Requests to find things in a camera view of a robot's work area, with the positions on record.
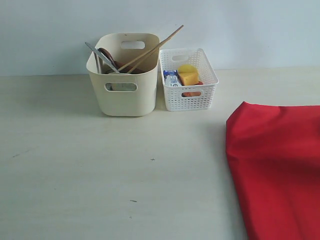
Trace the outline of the yellow lemon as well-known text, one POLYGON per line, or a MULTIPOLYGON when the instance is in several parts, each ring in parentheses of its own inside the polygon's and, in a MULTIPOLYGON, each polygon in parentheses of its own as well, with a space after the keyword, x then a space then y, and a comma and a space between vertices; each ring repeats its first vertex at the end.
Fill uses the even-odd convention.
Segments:
POLYGON ((191 64, 183 64, 178 68, 177 72, 179 74, 185 74, 185 73, 197 73, 198 74, 198 69, 191 64))

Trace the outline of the blue white milk carton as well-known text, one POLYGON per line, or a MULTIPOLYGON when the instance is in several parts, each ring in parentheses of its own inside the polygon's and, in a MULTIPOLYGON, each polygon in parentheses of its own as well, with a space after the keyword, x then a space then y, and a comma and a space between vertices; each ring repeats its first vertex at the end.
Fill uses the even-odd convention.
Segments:
POLYGON ((181 87, 181 81, 179 79, 177 70, 164 70, 164 83, 168 87, 181 87))

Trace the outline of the orange cheese wedge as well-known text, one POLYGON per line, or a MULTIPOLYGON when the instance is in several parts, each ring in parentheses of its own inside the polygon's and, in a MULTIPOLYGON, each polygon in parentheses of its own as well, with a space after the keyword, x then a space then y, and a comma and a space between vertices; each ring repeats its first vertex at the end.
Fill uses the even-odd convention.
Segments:
POLYGON ((194 86, 199 83, 199 77, 196 72, 186 72, 178 74, 183 86, 194 86))

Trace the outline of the white perforated plastic basket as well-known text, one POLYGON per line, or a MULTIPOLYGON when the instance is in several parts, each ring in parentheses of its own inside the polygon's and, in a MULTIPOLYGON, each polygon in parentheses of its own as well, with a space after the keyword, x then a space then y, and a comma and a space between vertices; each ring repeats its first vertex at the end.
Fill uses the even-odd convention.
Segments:
POLYGON ((203 49, 162 49, 159 52, 159 67, 162 75, 165 106, 168 111, 206 110, 211 107, 219 80, 203 49), (203 85, 166 86, 163 71, 174 71, 184 64, 190 64, 197 68, 198 79, 203 82, 203 85), (201 95, 183 97, 182 93, 185 92, 201 92, 201 95))

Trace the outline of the orange fried chicken piece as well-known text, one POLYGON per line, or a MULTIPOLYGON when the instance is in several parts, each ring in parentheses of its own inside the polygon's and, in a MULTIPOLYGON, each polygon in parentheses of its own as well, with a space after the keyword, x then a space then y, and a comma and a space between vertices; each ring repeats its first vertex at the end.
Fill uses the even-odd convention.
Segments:
POLYGON ((199 97, 202 93, 200 91, 196 92, 183 92, 182 96, 183 97, 199 97))

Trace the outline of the wooden chopstick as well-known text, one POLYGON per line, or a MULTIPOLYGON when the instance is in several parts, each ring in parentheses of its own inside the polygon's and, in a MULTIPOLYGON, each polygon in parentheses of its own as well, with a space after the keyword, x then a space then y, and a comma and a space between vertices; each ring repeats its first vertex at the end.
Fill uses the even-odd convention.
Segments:
POLYGON ((149 53, 147 53, 145 56, 143 56, 128 72, 127 74, 131 74, 140 64, 142 64, 147 58, 149 58, 152 54, 154 54, 156 51, 159 50, 159 47, 156 47, 155 49, 151 50, 149 53))
POLYGON ((126 67, 130 66, 131 64, 135 64, 132 66, 132 68, 127 72, 127 74, 132 73, 140 64, 142 64, 147 58, 149 58, 154 52, 158 51, 165 43, 167 43, 175 34, 177 34, 184 25, 182 24, 180 27, 178 27, 173 33, 171 33, 167 38, 165 38, 163 41, 161 41, 159 44, 157 44, 155 47, 153 47, 151 50, 148 50, 136 58, 132 59, 131 61, 127 62, 123 66, 121 66, 118 71, 124 70, 126 67))

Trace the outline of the brown wooden plate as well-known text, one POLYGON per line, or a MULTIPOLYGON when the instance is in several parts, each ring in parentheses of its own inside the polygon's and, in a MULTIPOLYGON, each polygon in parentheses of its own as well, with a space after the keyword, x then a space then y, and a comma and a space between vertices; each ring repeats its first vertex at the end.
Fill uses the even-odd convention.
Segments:
MULTIPOLYGON (((119 68, 121 68, 123 65, 125 65, 125 63, 124 63, 124 62, 121 62, 121 61, 115 61, 114 63, 115 63, 115 66, 116 66, 117 69, 119 69, 119 68)), ((122 70, 120 70, 119 72, 120 72, 121 74, 127 74, 128 71, 129 71, 132 67, 133 67, 133 66, 128 65, 128 66, 126 66, 125 68, 123 68, 122 70)), ((131 74, 142 74, 142 73, 145 73, 145 71, 142 70, 142 69, 139 69, 139 68, 135 68, 135 69, 131 72, 131 74)))

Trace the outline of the cream plastic bin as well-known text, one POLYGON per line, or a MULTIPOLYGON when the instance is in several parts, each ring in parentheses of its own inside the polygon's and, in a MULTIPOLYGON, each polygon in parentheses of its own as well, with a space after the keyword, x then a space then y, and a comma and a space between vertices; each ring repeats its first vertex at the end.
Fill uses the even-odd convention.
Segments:
MULTIPOLYGON (((151 50, 160 39, 151 33, 111 33, 99 39, 95 48, 106 49, 115 61, 125 64, 151 50)), ((140 74, 106 74, 111 68, 91 53, 86 63, 100 110, 108 116, 141 117, 156 105, 159 52, 156 51, 137 68, 140 74), (134 83, 136 91, 109 91, 106 83, 134 83)))

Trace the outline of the pale green ceramic bowl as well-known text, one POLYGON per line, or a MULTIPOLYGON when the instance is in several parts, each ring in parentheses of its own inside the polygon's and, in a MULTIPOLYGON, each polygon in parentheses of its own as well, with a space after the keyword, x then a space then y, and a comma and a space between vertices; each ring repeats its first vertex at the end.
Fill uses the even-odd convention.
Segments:
POLYGON ((137 85, 135 83, 106 83, 105 88, 108 91, 115 92, 134 92, 137 90, 137 85))

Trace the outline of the red table cloth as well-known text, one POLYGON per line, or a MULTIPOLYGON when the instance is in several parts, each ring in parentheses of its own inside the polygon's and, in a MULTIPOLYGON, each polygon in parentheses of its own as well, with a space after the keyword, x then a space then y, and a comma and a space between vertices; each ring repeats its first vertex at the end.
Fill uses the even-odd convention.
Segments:
POLYGON ((225 152, 250 240, 319 239, 319 106, 243 102, 225 152))

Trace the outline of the dark wooden spoon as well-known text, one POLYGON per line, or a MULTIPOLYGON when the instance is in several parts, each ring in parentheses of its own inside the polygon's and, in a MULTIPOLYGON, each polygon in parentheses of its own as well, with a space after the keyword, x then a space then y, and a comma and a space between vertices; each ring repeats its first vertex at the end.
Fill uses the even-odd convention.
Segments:
POLYGON ((105 48, 98 48, 98 50, 112 63, 114 63, 114 59, 112 55, 105 48))

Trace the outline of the silver table knife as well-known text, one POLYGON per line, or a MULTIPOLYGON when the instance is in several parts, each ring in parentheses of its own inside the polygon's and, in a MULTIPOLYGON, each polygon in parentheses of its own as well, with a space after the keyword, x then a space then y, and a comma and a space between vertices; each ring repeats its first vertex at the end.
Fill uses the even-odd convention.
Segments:
POLYGON ((103 62, 105 62, 116 74, 119 74, 120 72, 117 70, 117 68, 112 64, 112 62, 104 55, 102 54, 98 49, 96 49, 94 46, 92 46, 89 42, 85 42, 85 44, 100 58, 103 62))

